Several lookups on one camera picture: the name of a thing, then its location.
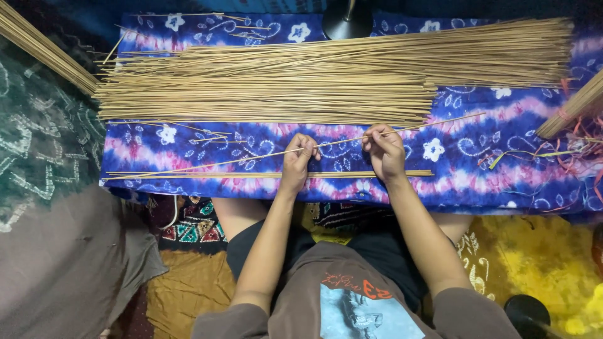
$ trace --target gray cloth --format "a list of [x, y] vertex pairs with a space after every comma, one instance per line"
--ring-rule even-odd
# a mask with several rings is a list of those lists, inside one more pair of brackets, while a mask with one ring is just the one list
[[96, 338], [166, 271], [155, 239], [95, 183], [0, 233], [0, 338]]
[[434, 299], [435, 330], [412, 313], [400, 288], [353, 249], [320, 241], [286, 275], [270, 317], [252, 304], [200, 315], [193, 339], [519, 339], [503, 310], [476, 291]]

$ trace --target person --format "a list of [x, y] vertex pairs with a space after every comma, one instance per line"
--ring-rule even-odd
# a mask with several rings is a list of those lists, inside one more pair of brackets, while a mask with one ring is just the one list
[[[287, 147], [298, 151], [284, 154], [268, 211], [257, 200], [213, 199], [237, 285], [224, 312], [198, 316], [193, 339], [520, 338], [503, 310], [473, 289], [456, 253], [470, 219], [425, 209], [405, 175], [402, 139], [381, 135], [392, 130], [371, 126], [361, 146], [399, 225], [375, 220], [346, 246], [315, 243], [290, 227], [308, 161], [320, 160], [310, 136], [297, 134]], [[435, 329], [415, 314], [427, 292]]]

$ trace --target table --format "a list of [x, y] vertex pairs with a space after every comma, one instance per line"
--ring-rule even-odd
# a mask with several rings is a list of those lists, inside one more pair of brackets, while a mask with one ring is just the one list
[[[118, 51], [181, 50], [191, 45], [257, 45], [264, 43], [325, 40], [319, 14], [231, 14], [247, 17], [243, 23], [220, 15], [129, 16], [122, 25], [147, 37], [127, 33]], [[416, 19], [398, 14], [375, 14], [372, 36], [488, 24], [476, 19]], [[270, 27], [270, 30], [235, 28], [236, 25]], [[230, 33], [255, 31], [265, 40], [236, 37]], [[582, 86], [603, 67], [603, 33], [586, 28], [575, 39], [570, 67]], [[433, 177], [411, 178], [430, 211], [471, 214], [543, 214], [601, 211], [603, 203], [593, 192], [594, 175], [602, 166], [585, 169], [579, 176], [566, 174], [556, 157], [522, 160], [504, 157], [488, 169], [491, 154], [507, 150], [535, 151], [545, 141], [535, 129], [554, 114], [566, 99], [563, 91], [530, 88], [440, 87], [428, 122], [487, 112], [420, 131], [403, 133], [406, 169], [431, 170]], [[231, 132], [246, 143], [195, 142], [207, 133], [176, 125], [107, 124], [101, 177], [106, 171], [164, 171], [206, 163], [275, 153], [285, 149], [296, 132], [312, 135], [318, 143], [354, 138], [366, 127], [356, 125], [205, 123], [196, 128]], [[540, 151], [554, 147], [547, 144]], [[565, 139], [560, 150], [567, 149]], [[311, 171], [370, 170], [358, 142], [324, 147], [323, 160], [312, 161]], [[261, 161], [229, 164], [236, 171], [280, 170], [280, 156]], [[206, 197], [270, 199], [277, 179], [152, 179], [101, 180], [101, 186], [162, 194]], [[378, 179], [311, 179], [298, 196], [302, 201], [362, 201], [387, 204], [388, 196]]]

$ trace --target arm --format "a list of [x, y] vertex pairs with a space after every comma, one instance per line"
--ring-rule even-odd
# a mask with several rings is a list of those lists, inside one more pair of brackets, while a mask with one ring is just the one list
[[385, 124], [371, 126], [362, 148], [371, 155], [373, 169], [384, 181], [402, 235], [432, 297], [451, 287], [473, 289], [463, 263], [442, 229], [431, 218], [404, 172], [402, 138]]
[[286, 153], [283, 157], [283, 176], [264, 225], [243, 265], [230, 306], [250, 303], [270, 315], [270, 303], [279, 281], [285, 260], [287, 238], [291, 225], [295, 196], [308, 176], [308, 160], [312, 155], [320, 160], [316, 141], [296, 134], [286, 150], [303, 147], [303, 151]]

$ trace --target green patterned cloth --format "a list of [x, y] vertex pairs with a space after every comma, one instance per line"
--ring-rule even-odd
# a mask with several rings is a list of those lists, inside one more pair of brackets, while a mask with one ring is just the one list
[[75, 86], [0, 36], [0, 232], [98, 181], [105, 129]]

